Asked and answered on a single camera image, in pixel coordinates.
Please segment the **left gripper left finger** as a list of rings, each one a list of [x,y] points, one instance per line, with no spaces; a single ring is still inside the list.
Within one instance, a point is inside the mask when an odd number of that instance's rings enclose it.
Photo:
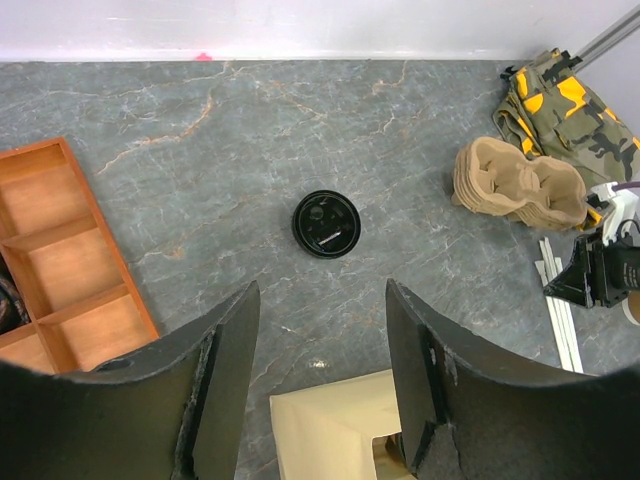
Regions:
[[[230,479],[260,320],[249,283],[89,372],[1,366],[5,479]]]

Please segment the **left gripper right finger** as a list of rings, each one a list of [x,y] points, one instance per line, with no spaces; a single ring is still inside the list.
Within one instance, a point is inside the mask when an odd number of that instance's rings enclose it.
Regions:
[[[639,368],[530,360],[386,285],[404,454],[420,479],[635,479]]]

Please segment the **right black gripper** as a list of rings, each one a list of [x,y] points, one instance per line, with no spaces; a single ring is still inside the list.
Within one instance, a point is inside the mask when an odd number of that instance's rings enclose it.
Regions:
[[[612,308],[639,290],[639,246],[631,234],[604,244],[600,234],[577,238],[569,264],[546,286],[546,296],[585,308]]]

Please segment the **beige paper bag with handles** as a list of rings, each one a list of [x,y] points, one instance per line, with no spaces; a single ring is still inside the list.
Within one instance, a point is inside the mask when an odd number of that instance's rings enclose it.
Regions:
[[[384,370],[270,398],[282,479],[411,479],[393,374]]]

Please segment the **brown cardboard cup carrier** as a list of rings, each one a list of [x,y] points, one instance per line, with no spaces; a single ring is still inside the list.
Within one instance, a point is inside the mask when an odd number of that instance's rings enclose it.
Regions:
[[[573,166],[548,156],[530,160],[495,138],[463,147],[452,180],[452,203],[474,213],[551,231],[575,228],[587,217],[585,183]]]

